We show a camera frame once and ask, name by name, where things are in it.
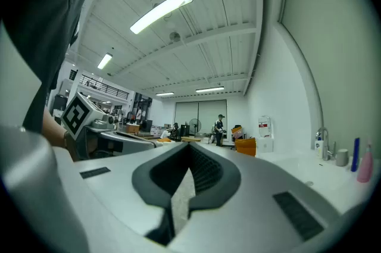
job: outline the orange box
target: orange box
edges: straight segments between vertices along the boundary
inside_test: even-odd
[[[232,135],[234,136],[235,139],[238,139],[240,138],[241,136],[243,136],[243,129],[242,127],[237,127],[237,128],[233,128],[232,129]]]
[[[235,142],[237,152],[255,157],[257,151],[257,143],[255,138],[238,139]]]
[[[172,142],[169,138],[158,139],[157,142]]]

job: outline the desk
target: desk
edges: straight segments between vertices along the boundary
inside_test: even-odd
[[[139,125],[127,124],[126,125],[126,133],[135,133],[136,135],[138,135]]]
[[[195,138],[193,136],[182,136],[181,142],[201,142],[201,138]]]

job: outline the white countertop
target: white countertop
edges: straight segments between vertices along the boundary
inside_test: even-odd
[[[143,201],[133,188],[132,173],[142,163],[172,147],[166,145],[119,157],[79,161],[74,166],[78,172],[109,168],[110,172],[84,179],[84,182],[110,213],[136,233],[145,235],[160,225],[164,210]]]
[[[121,200],[120,203],[125,204],[125,213],[134,213],[132,216],[138,217],[136,225],[126,223],[126,219],[123,214],[115,213],[115,210],[110,210],[107,201],[102,200],[103,196],[99,194],[99,187],[101,185],[89,184],[92,179],[92,183],[101,183],[100,176],[112,175],[114,167],[111,167],[111,172],[105,173],[100,176],[82,179],[78,171],[82,169],[70,158],[69,153],[62,148],[54,147],[54,155],[57,159],[58,174],[60,176],[63,189],[73,207],[74,212],[80,220],[88,240],[89,252],[91,253],[119,253],[119,252],[155,252],[166,253],[168,250],[157,245],[155,242],[148,240],[141,236],[138,232],[146,232],[152,226],[157,225],[157,221],[161,220],[161,210],[158,210],[159,215],[152,216],[150,208],[153,206],[146,205],[143,201],[135,201],[135,204],[141,204],[138,209],[134,206],[128,205],[128,202],[138,200],[136,198]],[[120,160],[123,157],[113,157],[110,159]],[[103,167],[104,164],[98,163],[98,160],[88,160],[80,162],[83,165],[83,169],[93,169]],[[126,186],[129,186],[129,180],[125,180]]]
[[[278,165],[325,197],[341,214],[369,199],[380,175],[380,163],[374,161],[373,175],[369,182],[357,181],[351,172],[351,159],[346,167],[338,167],[334,160],[323,161],[314,151],[257,154],[257,158]]]

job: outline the blue bottle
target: blue bottle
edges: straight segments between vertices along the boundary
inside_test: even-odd
[[[358,148],[360,147],[360,138],[355,139],[355,146],[353,149],[353,161],[351,166],[351,171],[357,171],[357,162],[358,162]]]

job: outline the dark shirt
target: dark shirt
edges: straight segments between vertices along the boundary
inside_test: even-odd
[[[42,129],[46,95],[57,85],[85,0],[2,0],[1,17],[15,47],[41,80],[24,127]]]
[[[221,129],[222,127],[224,127],[224,125],[222,124],[222,121],[217,120],[217,121],[214,123],[214,127],[216,127],[217,129]]]

